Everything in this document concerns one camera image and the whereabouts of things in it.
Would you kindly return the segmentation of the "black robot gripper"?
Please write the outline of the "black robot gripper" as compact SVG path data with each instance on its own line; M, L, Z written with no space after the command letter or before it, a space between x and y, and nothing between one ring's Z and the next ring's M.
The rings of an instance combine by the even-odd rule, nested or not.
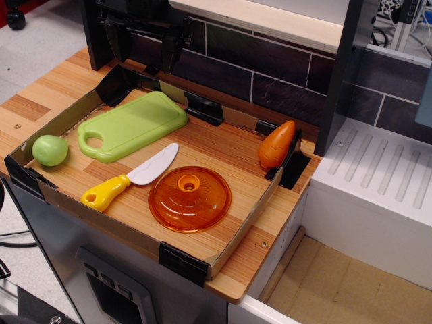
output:
M190 34L192 20L175 9L169 1L112 0L96 1L104 19L105 32L115 58L124 62L130 53L130 33L127 28L152 33L179 32ZM180 58L184 42L176 34L166 34L162 40L162 66L171 74Z

